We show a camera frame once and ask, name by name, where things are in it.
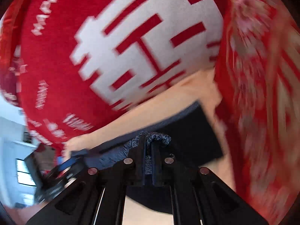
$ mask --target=white wall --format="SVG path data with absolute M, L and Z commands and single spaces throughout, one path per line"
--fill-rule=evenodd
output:
M 26 125 L 25 116 L 20 115 L 19 110 L 22 108 L 16 107 L 8 103 L 0 94 L 0 117 L 4 117 L 10 121 L 21 125 Z
M 1 138 L 0 152 L 0 199 L 1 203 L 13 207 L 15 203 L 23 204 L 21 194 L 34 194 L 35 187 L 19 184 L 16 159 L 24 160 L 35 149 Z
M 25 126 L 0 117 L 0 201 L 7 206 L 23 203 L 20 193 L 34 194 L 34 188 L 18 183 L 16 159 L 24 159 L 33 147 L 20 145 Z

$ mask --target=red fabric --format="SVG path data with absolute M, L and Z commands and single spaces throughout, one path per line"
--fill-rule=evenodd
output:
M 300 191 L 300 30 L 280 0 L 231 0 L 215 81 L 237 193 L 278 224 Z
M 58 151 L 201 67 L 212 67 L 227 0 L 32 0 L 22 106 Z
M 20 83 L 18 75 L 22 62 L 20 61 L 21 27 L 30 0 L 14 0 L 5 12 L 0 32 L 0 87 L 4 98 L 20 107 L 18 92 Z

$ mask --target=screw head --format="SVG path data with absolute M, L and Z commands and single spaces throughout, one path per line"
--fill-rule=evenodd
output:
M 167 163 L 167 164 L 172 164 L 173 162 L 174 162 L 174 159 L 173 159 L 173 158 L 171 158 L 171 157 L 165 158 L 165 163 Z
M 98 172 L 98 169 L 95 167 L 91 167 L 88 169 L 88 174 L 89 175 L 95 175 Z
M 124 163 L 125 164 L 131 164 L 131 163 L 133 163 L 133 160 L 131 158 L 125 158 Z
M 203 175 L 209 174 L 209 169 L 207 167 L 200 168 L 200 173 Z

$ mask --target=black object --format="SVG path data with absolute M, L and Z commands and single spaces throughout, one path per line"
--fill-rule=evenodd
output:
M 43 164 L 39 162 L 38 155 L 40 154 L 40 151 L 38 150 L 41 149 L 42 146 L 43 144 L 40 144 L 38 149 L 27 156 L 24 160 L 36 185 L 34 194 L 34 201 L 36 203 L 40 203 L 42 201 L 49 202 L 53 200 L 65 189 L 65 185 L 69 182 L 69 180 L 76 177 L 76 175 L 86 167 L 82 157 L 77 156 L 65 162 L 64 165 L 56 166 L 47 175 L 44 175 L 41 172 L 41 166 Z M 70 170 L 65 172 L 63 176 L 60 176 L 62 171 L 69 166 L 71 166 Z
M 141 131 L 155 131 L 171 136 L 171 142 L 166 149 L 176 157 L 177 161 L 187 167 L 197 168 L 223 156 L 218 139 L 198 102 L 154 125 L 107 141 L 92 150 L 72 154 L 74 156 L 84 155 L 85 162 L 89 167 L 100 170 L 103 169 L 99 161 L 102 153 L 110 150 L 111 159 L 115 160 L 115 157 L 118 156 L 118 146 L 135 138 Z M 146 176 L 145 179 L 144 186 L 128 186 L 126 195 L 152 210 L 172 214 L 169 188 L 153 187 L 149 181 L 151 176 Z
M 300 221 L 300 193 L 298 194 L 294 204 L 279 223 L 279 225 L 294 225 L 299 224 Z
M 151 181 L 153 186 L 169 187 L 174 225 L 268 224 L 209 169 L 187 168 L 159 146 L 154 142 L 151 147 Z M 144 150 L 140 141 L 112 168 L 85 167 L 27 225 L 121 225 L 126 187 L 145 183 Z

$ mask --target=black metal bracket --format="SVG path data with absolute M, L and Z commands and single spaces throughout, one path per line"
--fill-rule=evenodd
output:
M 121 225 L 126 187 L 145 184 L 146 137 L 140 139 L 112 168 L 82 169 L 27 225 Z M 151 146 L 152 184 L 170 187 L 175 225 L 268 224 L 208 168 L 187 168 L 159 146 Z
M 65 189 L 70 180 L 76 179 L 82 170 L 88 170 L 81 156 L 73 158 L 73 165 L 64 175 L 62 175 L 61 166 L 56 166 L 47 175 L 43 175 L 40 164 L 35 158 L 35 151 L 27 156 L 24 161 L 36 185 L 34 200 L 37 203 L 53 200 Z

